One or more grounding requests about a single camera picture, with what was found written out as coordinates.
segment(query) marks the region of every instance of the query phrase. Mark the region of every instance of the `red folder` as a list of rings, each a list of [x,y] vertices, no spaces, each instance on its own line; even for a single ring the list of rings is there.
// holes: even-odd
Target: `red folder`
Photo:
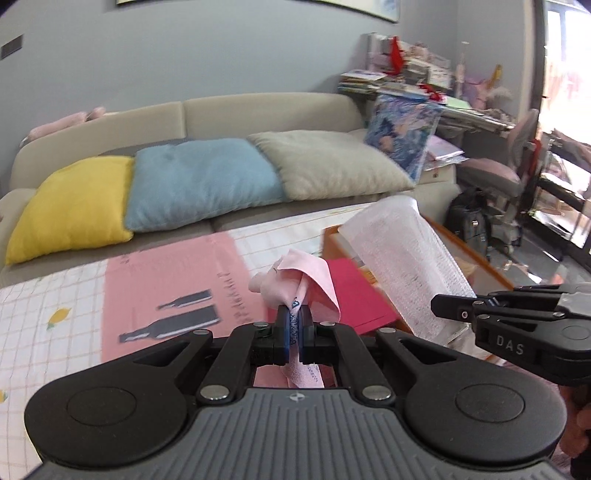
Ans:
[[[363,335],[402,318],[351,259],[338,258],[327,263],[339,302],[341,323]]]

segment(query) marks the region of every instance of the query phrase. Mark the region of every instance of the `white tissue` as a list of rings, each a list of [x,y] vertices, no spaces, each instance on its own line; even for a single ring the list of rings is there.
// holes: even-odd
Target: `white tissue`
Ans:
[[[447,345],[467,323],[435,317],[436,294],[476,297],[450,252],[406,195],[374,203],[339,232],[371,270],[413,333]]]

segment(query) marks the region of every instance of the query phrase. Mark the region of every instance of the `black backpack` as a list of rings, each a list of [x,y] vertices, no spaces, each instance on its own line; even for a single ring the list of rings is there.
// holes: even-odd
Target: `black backpack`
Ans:
[[[443,226],[481,256],[488,258],[491,226],[484,214],[485,208],[484,192],[471,187],[451,203]]]

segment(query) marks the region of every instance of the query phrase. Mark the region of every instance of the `checkered sheet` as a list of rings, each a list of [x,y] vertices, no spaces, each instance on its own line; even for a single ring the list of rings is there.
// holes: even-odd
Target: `checkered sheet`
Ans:
[[[228,234],[253,276],[266,272],[291,248],[319,254],[323,230],[346,222],[367,205],[275,220]],[[100,364],[105,271],[111,260],[0,290],[2,480],[20,479],[40,462],[23,421],[31,396],[52,380]]]

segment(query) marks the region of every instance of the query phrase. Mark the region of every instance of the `pink chair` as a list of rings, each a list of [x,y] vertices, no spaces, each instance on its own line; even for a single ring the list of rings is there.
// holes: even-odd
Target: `pink chair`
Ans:
[[[457,167],[457,178],[481,188],[494,198],[507,199],[506,211],[491,218],[492,236],[500,239],[506,246],[507,253],[512,252],[512,246],[519,240],[520,228],[516,217],[518,203],[527,182],[527,175],[518,175],[522,170],[524,148],[535,137],[540,112],[532,109],[515,126],[507,138],[507,165],[490,158],[471,158]]]

